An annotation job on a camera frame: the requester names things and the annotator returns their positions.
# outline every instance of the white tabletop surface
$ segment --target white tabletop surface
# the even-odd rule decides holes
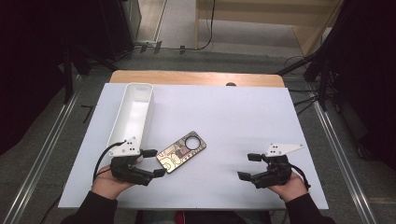
[[[106,149],[126,85],[105,85],[59,207],[79,207],[90,190],[95,164]],[[237,171],[264,172],[266,163],[248,161],[247,154],[262,154],[271,143],[282,143],[304,145],[288,155],[289,161],[305,172],[317,207],[328,209],[287,89],[154,85],[153,95],[148,148],[162,151],[191,131],[196,131],[207,147],[173,173],[153,179],[147,187],[125,190],[118,198],[119,207],[283,209],[284,203],[271,190],[256,189],[237,175]],[[110,158],[105,156],[101,164],[110,164]],[[139,168],[153,171],[162,167],[156,158],[148,158]]]

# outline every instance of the white tray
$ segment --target white tray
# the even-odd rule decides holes
[[[145,149],[147,133],[154,110],[153,87],[148,83],[130,83],[125,88],[119,113],[107,146],[136,137],[140,148]]]

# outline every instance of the wire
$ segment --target wire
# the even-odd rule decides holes
[[[303,58],[304,59],[304,57],[303,56],[294,56],[294,57],[290,57],[290,58],[288,58],[284,63],[283,63],[283,66],[286,68],[287,66],[286,66],[286,63],[288,63],[288,61],[290,61],[291,59],[295,59],[295,58]]]
[[[309,98],[306,99],[306,100],[302,100],[302,101],[296,102],[296,103],[294,103],[293,105],[294,105],[294,106],[297,106],[297,105],[300,105],[300,104],[302,104],[302,103],[305,103],[305,102],[308,102],[308,101],[312,101],[312,100],[317,100],[317,99],[318,99],[318,96],[317,96],[317,95],[314,95],[314,96],[312,96],[312,97],[309,97]]]
[[[113,148],[113,147],[118,147],[118,146],[122,145],[124,142],[125,142],[125,141],[123,141],[123,142],[118,142],[118,143],[114,143],[113,145],[111,145],[111,146],[109,146],[108,148],[105,149],[105,151],[104,151],[104,152],[102,153],[102,155],[99,157],[98,162],[96,163],[95,170],[93,171],[93,179],[92,179],[92,182],[93,182],[93,181],[96,179],[96,177],[98,176],[97,172],[98,172],[98,169],[99,169],[100,162],[102,161],[102,158],[106,155],[106,153],[107,153],[111,148]]]
[[[307,91],[307,92],[312,92],[312,91],[317,91],[317,90],[308,91],[308,90],[291,90],[291,89],[289,89],[289,91],[299,91],[299,92],[305,92],[305,91]]]
[[[300,169],[300,168],[298,168],[297,166],[295,166],[295,165],[293,165],[293,164],[291,164],[290,166],[291,166],[291,168],[293,168],[294,170],[296,170],[297,173],[299,173],[299,174],[303,177],[303,181],[304,181],[305,188],[306,188],[306,190],[309,190],[309,188],[311,188],[311,186],[308,184],[308,180],[306,179],[303,170]]]
[[[108,171],[110,171],[110,170],[111,170],[111,169],[107,169],[107,170],[105,170],[105,171],[102,171],[102,172],[98,173],[98,174],[96,175],[96,177],[99,176],[99,175],[101,175],[101,174],[103,174],[103,173],[105,173],[105,172],[108,172]]]
[[[48,215],[50,214],[50,211],[53,209],[53,207],[55,207],[55,204],[61,200],[61,197],[62,197],[62,194],[59,195],[59,197],[55,200],[55,202],[52,203],[52,205],[47,210],[46,214],[44,214],[43,218],[41,219],[40,224],[44,224],[46,222],[46,219],[47,219]]]
[[[297,113],[297,116],[301,115],[307,108],[309,108],[309,106],[311,106],[314,102],[316,102],[317,100],[312,101],[311,103],[309,103],[309,105],[307,105],[306,107],[304,107],[302,110],[300,110]]]

